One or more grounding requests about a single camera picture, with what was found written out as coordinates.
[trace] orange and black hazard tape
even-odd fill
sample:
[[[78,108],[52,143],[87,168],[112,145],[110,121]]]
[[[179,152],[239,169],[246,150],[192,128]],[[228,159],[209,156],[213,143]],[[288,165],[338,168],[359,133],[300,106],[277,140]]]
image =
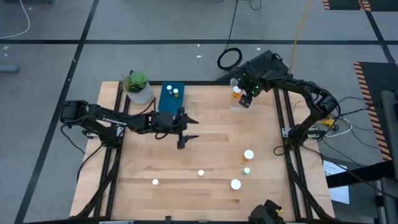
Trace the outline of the orange and black hazard tape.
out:
[[[328,0],[322,0],[323,7],[327,10],[330,10],[330,5]],[[368,0],[358,0],[359,6],[361,10],[371,11],[371,5]]]
[[[358,0],[361,10],[372,11],[368,0]]]
[[[372,105],[373,104],[372,97],[370,95],[368,85],[366,84],[366,80],[365,80],[365,76],[363,75],[361,64],[359,62],[354,62],[354,69],[355,69],[356,77],[358,78],[358,81],[359,81],[359,86],[361,87],[363,98],[365,99],[365,103],[367,105]],[[368,113],[369,113],[369,117],[372,122],[372,127],[374,130],[374,133],[376,135],[377,144],[381,151],[381,156],[383,157],[383,159],[385,161],[391,160],[390,149],[388,148],[383,131],[381,130],[381,125],[379,122],[379,118],[377,117],[375,107],[374,106],[370,107],[368,109]]]
[[[322,0],[322,3],[323,3],[323,7],[324,7],[325,9],[327,9],[327,10],[330,9],[328,0]]]

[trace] white pot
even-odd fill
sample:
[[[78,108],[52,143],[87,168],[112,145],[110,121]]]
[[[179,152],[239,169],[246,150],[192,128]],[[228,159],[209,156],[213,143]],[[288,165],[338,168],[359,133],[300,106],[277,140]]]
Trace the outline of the white pot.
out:
[[[145,88],[138,93],[130,93],[126,89],[124,89],[124,91],[126,91],[127,96],[129,96],[130,100],[138,105],[147,104],[152,99],[152,88],[150,87],[148,82]]]

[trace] yellow cable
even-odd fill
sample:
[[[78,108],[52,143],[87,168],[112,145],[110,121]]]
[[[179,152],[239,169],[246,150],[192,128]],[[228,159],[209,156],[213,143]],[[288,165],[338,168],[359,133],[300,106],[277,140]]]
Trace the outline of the yellow cable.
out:
[[[297,31],[297,34],[296,34],[296,38],[294,39],[293,52],[292,52],[292,60],[290,61],[290,70],[289,70],[289,73],[292,73],[293,64],[294,64],[294,53],[295,53],[295,51],[296,51],[296,43],[297,43],[297,40],[299,39],[301,30],[302,30],[303,25],[304,25],[305,16],[307,15],[308,8],[310,7],[310,5],[311,5],[311,0],[308,0],[307,6],[305,7],[304,15],[303,15],[303,17],[301,18],[300,27],[298,27],[298,31]]]

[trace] wooden tabletop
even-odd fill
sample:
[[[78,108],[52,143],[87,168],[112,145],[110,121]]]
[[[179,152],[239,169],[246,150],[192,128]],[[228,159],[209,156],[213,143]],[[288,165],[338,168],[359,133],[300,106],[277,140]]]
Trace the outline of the wooden tabletop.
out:
[[[117,82],[104,82],[98,104],[113,109],[117,87]],[[161,86],[152,89],[159,99]],[[309,114],[305,102],[295,93],[290,93],[290,100],[292,107],[298,102],[294,119],[301,123]],[[284,100],[281,101],[285,113]],[[229,86],[188,85],[183,105],[200,124],[189,124],[184,134],[200,137],[190,140],[185,149],[177,150],[174,135],[155,140],[154,134],[139,135],[127,130],[112,219],[164,220],[170,215],[173,220],[247,221],[257,205],[270,199],[282,206],[285,221],[293,221],[284,156],[272,152],[282,145],[273,91],[261,93],[254,103],[254,109],[248,113],[232,113]],[[131,104],[129,114],[139,113],[146,106]],[[99,139],[88,140],[85,157],[99,144]],[[307,140],[305,145],[318,150],[314,140]],[[246,149],[254,151],[254,159],[249,162],[243,160]],[[76,215],[98,188],[104,152],[101,150],[81,171],[71,215]],[[301,153],[309,191],[334,216],[319,155],[304,148]],[[243,175],[244,167],[251,169],[249,175]],[[198,175],[200,169],[205,171],[203,177]],[[159,179],[160,184],[152,185],[152,179]],[[232,179],[241,181],[241,189],[231,189]],[[299,189],[298,196],[304,217]]]

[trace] black cable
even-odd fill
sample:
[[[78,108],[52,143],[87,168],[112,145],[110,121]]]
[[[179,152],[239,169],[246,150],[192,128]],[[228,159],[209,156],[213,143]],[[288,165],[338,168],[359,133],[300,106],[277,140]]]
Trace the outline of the black cable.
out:
[[[275,156],[281,156],[281,155],[285,154],[285,152],[283,152],[283,153],[281,153],[281,154],[278,154],[278,153],[275,152],[275,150],[278,149],[278,148],[280,148],[280,147],[283,147],[283,146],[277,146],[277,147],[274,148],[273,152],[274,152],[274,155],[275,155]]]
[[[341,103],[342,101],[344,101],[344,100],[346,100],[346,99],[364,100],[364,101],[371,102],[371,100],[367,100],[367,99],[365,99],[365,98],[360,98],[360,97],[355,97],[355,96],[346,96],[346,97],[344,97],[343,99],[341,99],[341,100],[339,101],[339,103]]]
[[[352,125],[353,127],[355,127],[355,128],[358,128],[359,130],[363,130],[363,131],[374,131],[374,130],[381,131],[380,128],[366,129],[366,128],[360,128],[360,127],[358,127],[358,126],[355,126],[353,123],[351,123],[351,125]]]
[[[157,137],[158,134],[160,134],[160,133],[156,133],[156,134],[155,134],[156,140],[161,140],[161,139],[165,138],[165,137],[168,135],[168,133],[165,133],[163,136]]]
[[[394,197],[394,196],[392,196],[391,194],[388,194],[388,193],[386,193],[386,192],[383,191],[383,190],[379,190],[379,189],[376,188],[375,186],[373,186],[373,185],[367,183],[365,180],[363,180],[362,178],[358,177],[356,174],[354,174],[354,173],[351,172],[350,170],[345,169],[344,167],[342,167],[341,165],[339,165],[339,164],[337,164],[337,163],[335,163],[335,162],[333,162],[333,161],[330,161],[330,162],[333,163],[334,165],[336,165],[336,166],[342,168],[343,170],[347,171],[347,173],[349,173],[350,175],[352,175],[355,179],[357,179],[357,180],[359,180],[360,182],[362,182],[362,183],[364,183],[364,184],[366,184],[366,185],[372,187],[374,190],[377,190],[378,192],[380,192],[380,193],[384,194],[385,196],[388,196],[388,197],[390,197],[390,198],[392,198],[392,199],[394,199],[394,200],[398,200],[397,197]]]
[[[391,194],[385,193],[385,191],[383,191],[383,190],[379,190],[379,189],[376,188],[375,186],[373,186],[373,185],[367,183],[365,180],[363,180],[362,178],[358,177],[356,174],[354,174],[354,173],[351,172],[350,170],[345,169],[345,168],[342,167],[341,165],[339,165],[339,164],[333,162],[333,161],[332,161],[332,160],[333,160],[332,158],[327,157],[327,156],[324,156],[324,155],[321,154],[320,152],[317,152],[316,150],[310,149],[310,148],[308,148],[308,147],[304,147],[304,148],[305,148],[305,149],[308,149],[308,150],[311,150],[311,151],[313,151],[313,152],[316,152],[317,154],[319,154],[319,156],[321,156],[321,158],[323,157],[323,158],[325,158],[325,159],[328,159],[329,162],[331,162],[331,163],[333,163],[334,165],[336,165],[336,166],[342,168],[343,170],[347,171],[347,173],[350,174],[350,175],[352,175],[355,179],[357,179],[357,180],[359,180],[360,182],[362,182],[362,183],[364,183],[364,184],[366,184],[366,185],[372,187],[374,190],[377,190],[378,192],[380,192],[380,193],[382,193],[382,194],[384,194],[384,195],[386,195],[386,196],[388,196],[388,197],[390,197],[390,198],[393,198],[393,199],[395,199],[395,200],[398,200],[397,197],[394,197],[394,196],[392,196]]]
[[[313,151],[313,152],[316,152],[320,157],[321,157],[321,160],[322,160],[322,165],[323,165],[323,155],[322,154],[320,154],[320,152],[318,152],[318,151],[316,151],[316,150],[314,150],[314,149],[310,149],[309,147],[307,147],[307,146],[303,146],[305,149],[308,149],[308,150],[310,150],[310,151]]]
[[[336,103],[337,103],[337,107],[336,107],[336,110],[337,110],[337,112],[338,112],[338,118],[341,116],[341,107],[340,107],[340,104],[339,104],[339,102],[335,99],[335,101],[336,101]],[[331,126],[328,128],[328,130],[325,132],[325,134],[322,136],[322,137],[320,137],[318,140],[317,140],[317,142],[320,142],[320,141],[322,141],[322,139],[326,136],[326,134],[328,134],[329,133],[329,131],[332,129],[332,127],[336,124],[336,122],[337,122],[337,119],[335,119],[335,121],[331,124]]]
[[[230,40],[231,40],[232,28],[233,28],[234,22],[235,22],[235,15],[236,15],[236,9],[237,9],[237,8],[238,8],[238,0],[236,0],[236,2],[235,2],[234,16],[233,16],[233,18],[232,18],[231,29],[229,30],[229,36],[228,36],[228,41],[227,41],[225,50],[224,50],[224,52],[218,57],[218,60],[217,60],[217,66],[218,66],[218,68],[219,68],[219,69],[222,69],[222,70],[225,70],[225,71],[231,71],[233,68],[236,68],[236,67],[242,62],[242,58],[243,58],[243,56],[242,56],[242,51],[241,51],[239,48],[233,47],[233,48],[228,49],[229,42],[230,42]],[[239,54],[239,58],[238,58],[237,61],[236,61],[235,63],[233,63],[231,66],[228,66],[228,67],[222,66],[222,65],[221,65],[221,59],[224,57],[224,55],[225,55],[226,53],[231,52],[231,51],[237,52],[237,53]]]
[[[298,101],[298,102],[296,102],[296,103],[294,104],[292,113],[294,113],[294,109],[296,109],[297,103],[300,103],[300,102],[302,102],[302,100],[300,100],[300,101]]]
[[[332,150],[336,151],[337,153],[339,153],[340,155],[344,156],[345,158],[347,158],[348,160],[350,160],[351,162],[353,162],[355,165],[363,168],[363,166],[359,165],[357,162],[355,162],[354,160],[352,160],[350,157],[344,155],[342,152],[340,152],[339,150],[335,149],[334,147],[331,147],[325,140],[322,140],[323,143],[325,143],[329,148],[331,148]]]
[[[89,113],[89,114],[87,114],[85,116],[82,116],[81,118],[78,118],[76,120],[66,121],[66,122],[68,122],[68,123],[76,123],[76,122],[79,121],[79,124],[81,124],[82,122],[84,122],[86,119],[90,118],[93,114],[95,114],[100,109],[102,109],[102,108],[97,108],[93,112],[91,112],[91,113]]]
[[[66,126],[67,126],[66,124],[64,124],[64,125],[61,126],[61,128],[60,128],[61,133],[69,140],[70,144],[72,144],[75,148],[79,149],[80,152],[83,153],[83,155],[84,155],[85,152],[84,152],[80,147],[78,147],[78,146],[72,141],[72,139],[70,139],[70,137],[63,131],[63,128],[66,127]]]
[[[156,97],[154,97],[154,99],[149,103],[149,105],[143,111],[141,111],[140,113],[132,115],[132,116],[128,115],[128,114],[127,115],[123,115],[122,118],[135,118],[135,117],[138,117],[138,116],[142,115],[143,113],[145,113],[153,103],[154,103],[154,111],[156,112]]]
[[[345,120],[343,120],[343,119],[340,119],[340,120],[342,120],[342,122],[343,122],[345,125],[347,125],[347,127],[349,127],[349,124],[347,124]],[[357,137],[357,135],[355,134],[355,132],[354,132],[352,129],[351,129],[351,132],[353,133],[354,137],[355,137],[360,143],[364,144],[365,146],[372,147],[372,148],[375,148],[375,149],[380,150],[378,147],[374,147],[374,146],[371,146],[371,145],[369,145],[369,144],[366,144],[365,142],[362,142],[362,141],[359,139],[359,137]]]
[[[349,115],[349,114],[357,113],[357,112],[360,112],[360,111],[366,111],[366,110],[370,109],[372,106],[376,106],[376,105],[381,105],[381,102],[373,103],[373,104],[371,104],[371,105],[364,106],[364,107],[362,107],[361,109],[358,109],[358,110],[354,110],[354,111],[350,111],[350,112],[347,112],[347,113],[340,114],[340,116]]]
[[[255,10],[255,11],[260,10],[260,9],[261,9],[261,6],[262,6],[261,0],[260,0],[260,6],[259,6],[257,9],[255,9],[255,8],[252,6],[251,0],[249,0],[249,4],[250,4],[250,8],[253,9],[253,10]]]
[[[83,163],[80,165],[80,167],[79,167],[79,170],[78,170],[78,172],[77,172],[77,178],[76,178],[76,181],[78,182],[79,181],[79,176],[80,176],[80,171],[81,171],[81,169],[83,168],[83,166],[86,164],[86,162],[91,158],[91,157],[93,157],[101,148],[103,147],[103,145],[101,144],[93,153],[91,153],[91,155],[89,155],[84,161],[83,161]]]

